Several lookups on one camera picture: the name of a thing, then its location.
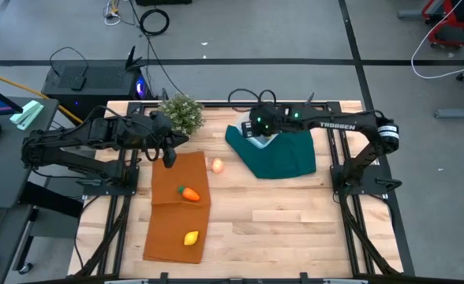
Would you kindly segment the dark green cloth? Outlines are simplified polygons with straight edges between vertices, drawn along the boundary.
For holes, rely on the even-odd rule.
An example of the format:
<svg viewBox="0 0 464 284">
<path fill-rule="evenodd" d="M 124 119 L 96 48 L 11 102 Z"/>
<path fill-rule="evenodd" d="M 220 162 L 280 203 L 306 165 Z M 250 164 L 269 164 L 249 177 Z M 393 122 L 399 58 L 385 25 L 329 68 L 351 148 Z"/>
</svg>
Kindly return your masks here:
<svg viewBox="0 0 464 284">
<path fill-rule="evenodd" d="M 226 142 L 256 178 L 296 178 L 316 172 L 316 153 L 310 132 L 280 133 L 265 148 L 258 148 L 229 125 Z"/>
</svg>

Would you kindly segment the grey metal bar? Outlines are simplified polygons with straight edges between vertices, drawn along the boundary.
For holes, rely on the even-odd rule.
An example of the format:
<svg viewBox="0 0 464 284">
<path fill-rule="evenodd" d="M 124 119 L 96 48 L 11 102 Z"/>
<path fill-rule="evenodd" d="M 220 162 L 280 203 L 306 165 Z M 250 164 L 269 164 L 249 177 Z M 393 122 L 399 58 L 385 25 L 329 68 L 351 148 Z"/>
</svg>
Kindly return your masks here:
<svg viewBox="0 0 464 284">
<path fill-rule="evenodd" d="M 445 108 L 436 110 L 435 118 L 464 118 L 464 108 Z"/>
</svg>

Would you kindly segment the mint green stapler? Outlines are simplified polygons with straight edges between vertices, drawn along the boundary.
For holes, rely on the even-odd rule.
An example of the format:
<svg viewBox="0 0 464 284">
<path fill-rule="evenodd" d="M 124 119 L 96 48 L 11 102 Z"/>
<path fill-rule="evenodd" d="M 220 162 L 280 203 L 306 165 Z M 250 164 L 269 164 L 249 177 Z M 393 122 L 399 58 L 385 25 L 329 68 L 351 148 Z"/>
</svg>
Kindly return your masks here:
<svg viewBox="0 0 464 284">
<path fill-rule="evenodd" d="M 25 131 L 43 109 L 44 105 L 42 103 L 32 100 L 23 106 L 20 114 L 12 115 L 9 120 L 16 125 L 18 129 Z"/>
</svg>

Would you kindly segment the large yellow toy lemon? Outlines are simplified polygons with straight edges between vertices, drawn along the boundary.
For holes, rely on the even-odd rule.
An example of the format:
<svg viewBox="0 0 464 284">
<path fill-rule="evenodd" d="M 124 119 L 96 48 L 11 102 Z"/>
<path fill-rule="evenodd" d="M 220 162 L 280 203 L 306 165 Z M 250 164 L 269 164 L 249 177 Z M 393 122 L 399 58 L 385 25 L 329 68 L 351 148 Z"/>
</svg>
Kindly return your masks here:
<svg viewBox="0 0 464 284">
<path fill-rule="evenodd" d="M 183 244 L 184 246 L 195 245 L 198 241 L 200 232 L 198 230 L 190 231 L 184 236 Z"/>
</svg>

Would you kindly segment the black computer tower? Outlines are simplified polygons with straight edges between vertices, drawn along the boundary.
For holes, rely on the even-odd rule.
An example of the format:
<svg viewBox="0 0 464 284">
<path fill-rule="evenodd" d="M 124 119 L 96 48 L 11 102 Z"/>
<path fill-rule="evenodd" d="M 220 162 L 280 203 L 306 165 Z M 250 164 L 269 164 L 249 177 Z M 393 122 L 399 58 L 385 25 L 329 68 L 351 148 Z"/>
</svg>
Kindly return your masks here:
<svg viewBox="0 0 464 284">
<path fill-rule="evenodd" d="M 87 78 L 81 91 L 69 88 L 74 77 Z M 153 98 L 141 69 L 127 72 L 125 62 L 117 60 L 57 61 L 44 81 L 41 93 L 79 119 L 85 119 L 97 105 L 120 100 L 149 100 Z"/>
</svg>

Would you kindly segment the red and black chair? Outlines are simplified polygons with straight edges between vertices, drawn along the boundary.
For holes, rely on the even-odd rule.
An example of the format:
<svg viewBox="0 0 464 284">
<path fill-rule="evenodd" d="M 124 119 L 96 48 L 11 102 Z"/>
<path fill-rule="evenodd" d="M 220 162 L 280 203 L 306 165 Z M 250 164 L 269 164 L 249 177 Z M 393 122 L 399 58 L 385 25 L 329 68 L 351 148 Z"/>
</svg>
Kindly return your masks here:
<svg viewBox="0 0 464 284">
<path fill-rule="evenodd" d="M 464 0 L 428 0 L 421 15 L 433 27 L 428 34 L 432 46 L 464 46 Z"/>
</svg>

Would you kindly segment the small black external drive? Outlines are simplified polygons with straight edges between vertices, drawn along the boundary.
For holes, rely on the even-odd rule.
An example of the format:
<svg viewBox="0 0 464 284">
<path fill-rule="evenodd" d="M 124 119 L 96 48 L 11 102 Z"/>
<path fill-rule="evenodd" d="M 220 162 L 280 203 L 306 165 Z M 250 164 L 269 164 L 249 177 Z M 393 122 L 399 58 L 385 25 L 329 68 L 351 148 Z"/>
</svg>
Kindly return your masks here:
<svg viewBox="0 0 464 284">
<path fill-rule="evenodd" d="M 69 88 L 73 91 L 81 91 L 85 85 L 87 78 L 85 76 L 74 77 Z"/>
</svg>

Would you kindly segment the orange-brown cloth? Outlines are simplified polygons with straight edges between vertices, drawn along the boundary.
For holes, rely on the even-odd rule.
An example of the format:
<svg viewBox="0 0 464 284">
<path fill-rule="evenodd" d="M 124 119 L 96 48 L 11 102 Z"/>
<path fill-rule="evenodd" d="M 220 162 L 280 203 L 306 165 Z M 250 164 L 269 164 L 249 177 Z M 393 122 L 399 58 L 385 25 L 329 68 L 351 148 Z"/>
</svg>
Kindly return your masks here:
<svg viewBox="0 0 464 284">
<path fill-rule="evenodd" d="M 178 193 L 179 186 L 194 189 L 199 201 Z M 152 213 L 143 259 L 179 263 L 200 263 L 211 210 L 207 167 L 202 151 L 179 154 L 175 164 L 166 168 L 161 161 L 152 165 Z M 200 232 L 195 245 L 184 246 L 184 236 Z"/>
</svg>

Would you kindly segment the black aluminium table frame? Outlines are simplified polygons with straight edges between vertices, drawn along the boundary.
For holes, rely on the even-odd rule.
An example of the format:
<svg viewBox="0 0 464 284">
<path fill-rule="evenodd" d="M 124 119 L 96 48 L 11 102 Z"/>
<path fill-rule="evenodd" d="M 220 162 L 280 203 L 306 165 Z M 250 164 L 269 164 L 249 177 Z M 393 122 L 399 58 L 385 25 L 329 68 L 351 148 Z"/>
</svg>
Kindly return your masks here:
<svg viewBox="0 0 464 284">
<path fill-rule="evenodd" d="M 129 217 L 98 268 L 146 284 L 324 284 L 376 275 L 353 231 L 343 221 L 330 170 L 367 143 L 357 132 L 314 129 L 317 169 L 286 180 L 255 177 L 225 141 L 249 101 L 204 103 L 204 127 L 181 152 L 201 151 L 207 163 L 221 159 L 221 173 L 209 173 L 211 213 L 200 263 L 145 260 L 152 213 L 152 165 L 140 163 L 137 194 L 128 199 Z"/>
</svg>

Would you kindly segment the black wifi antenna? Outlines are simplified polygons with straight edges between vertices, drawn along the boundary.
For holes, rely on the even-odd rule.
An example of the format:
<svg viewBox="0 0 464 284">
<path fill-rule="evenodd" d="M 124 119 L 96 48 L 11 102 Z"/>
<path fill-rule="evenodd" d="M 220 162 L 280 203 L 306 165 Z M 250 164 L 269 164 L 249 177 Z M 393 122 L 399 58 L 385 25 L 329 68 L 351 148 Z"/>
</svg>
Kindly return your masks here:
<svg viewBox="0 0 464 284">
<path fill-rule="evenodd" d="M 135 69 L 139 69 L 145 66 L 145 64 L 142 62 L 142 57 L 134 58 L 135 50 L 136 50 L 136 46 L 132 46 L 128 54 L 128 58 L 126 59 L 125 70 L 127 72 L 130 72 L 130 71 L 133 71 Z"/>
</svg>

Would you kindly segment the orange toy carrot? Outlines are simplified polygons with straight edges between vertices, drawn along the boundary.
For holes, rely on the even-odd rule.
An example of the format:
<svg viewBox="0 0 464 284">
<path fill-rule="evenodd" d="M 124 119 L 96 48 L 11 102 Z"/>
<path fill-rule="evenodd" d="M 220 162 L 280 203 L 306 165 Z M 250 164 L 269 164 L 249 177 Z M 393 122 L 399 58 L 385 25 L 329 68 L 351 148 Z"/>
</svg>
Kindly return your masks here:
<svg viewBox="0 0 464 284">
<path fill-rule="evenodd" d="M 178 193 L 187 200 L 199 201 L 200 194 L 190 187 L 184 185 L 178 187 Z"/>
</svg>

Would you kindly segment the small bushy potted plant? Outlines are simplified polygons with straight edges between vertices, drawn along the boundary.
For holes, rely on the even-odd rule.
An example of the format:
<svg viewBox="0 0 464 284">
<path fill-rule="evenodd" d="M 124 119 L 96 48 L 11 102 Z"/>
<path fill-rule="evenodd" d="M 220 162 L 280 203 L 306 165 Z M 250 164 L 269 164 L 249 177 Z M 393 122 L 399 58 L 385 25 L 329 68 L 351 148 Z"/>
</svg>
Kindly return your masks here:
<svg viewBox="0 0 464 284">
<path fill-rule="evenodd" d="M 182 93 L 174 98 L 164 100 L 159 110 L 172 121 L 172 129 L 185 135 L 191 135 L 204 125 L 202 110 L 204 106 Z"/>
</svg>

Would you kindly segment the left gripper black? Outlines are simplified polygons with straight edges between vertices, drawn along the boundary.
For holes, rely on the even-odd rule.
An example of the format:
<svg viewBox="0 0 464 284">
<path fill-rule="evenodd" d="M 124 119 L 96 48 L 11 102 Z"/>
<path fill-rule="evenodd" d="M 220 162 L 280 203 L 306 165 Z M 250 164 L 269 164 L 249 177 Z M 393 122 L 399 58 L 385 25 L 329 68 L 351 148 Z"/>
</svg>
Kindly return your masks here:
<svg viewBox="0 0 464 284">
<path fill-rule="evenodd" d="M 152 132 L 147 140 L 148 148 L 176 148 L 189 141 L 189 137 L 184 133 L 173 131 L 172 122 L 164 113 L 153 110 L 148 116 L 152 120 Z"/>
</svg>

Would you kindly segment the dark grey desk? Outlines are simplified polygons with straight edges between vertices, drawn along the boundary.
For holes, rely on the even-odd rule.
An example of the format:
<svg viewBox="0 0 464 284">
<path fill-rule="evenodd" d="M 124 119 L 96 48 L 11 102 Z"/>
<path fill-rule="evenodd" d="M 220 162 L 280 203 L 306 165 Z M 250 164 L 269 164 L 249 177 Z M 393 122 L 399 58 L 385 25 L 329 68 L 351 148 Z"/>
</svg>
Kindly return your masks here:
<svg viewBox="0 0 464 284">
<path fill-rule="evenodd" d="M 32 130 L 47 130 L 58 109 L 55 99 L 42 99 L 43 111 L 25 130 L 19 130 L 8 115 L 0 116 L 0 284 L 21 241 L 33 207 L 44 207 L 78 217 L 81 203 L 28 181 L 31 173 L 21 161 L 23 139 Z"/>
</svg>

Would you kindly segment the clear plastic tupperware container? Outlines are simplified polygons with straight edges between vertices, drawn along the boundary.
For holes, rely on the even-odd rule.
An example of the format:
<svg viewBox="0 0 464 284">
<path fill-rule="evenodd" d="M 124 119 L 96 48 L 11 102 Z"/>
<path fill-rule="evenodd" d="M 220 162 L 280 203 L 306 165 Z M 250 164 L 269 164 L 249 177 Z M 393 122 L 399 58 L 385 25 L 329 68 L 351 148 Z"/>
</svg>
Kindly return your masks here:
<svg viewBox="0 0 464 284">
<path fill-rule="evenodd" d="M 249 113 L 241 113 L 238 115 L 238 118 L 236 120 L 236 128 L 238 129 L 238 132 L 242 134 L 242 127 L 241 124 L 242 122 L 246 122 L 249 120 Z M 275 138 L 277 137 L 277 134 L 273 134 L 271 136 L 253 136 L 247 138 L 247 141 L 254 146 L 256 146 L 259 149 L 263 149 L 267 147 Z"/>
</svg>

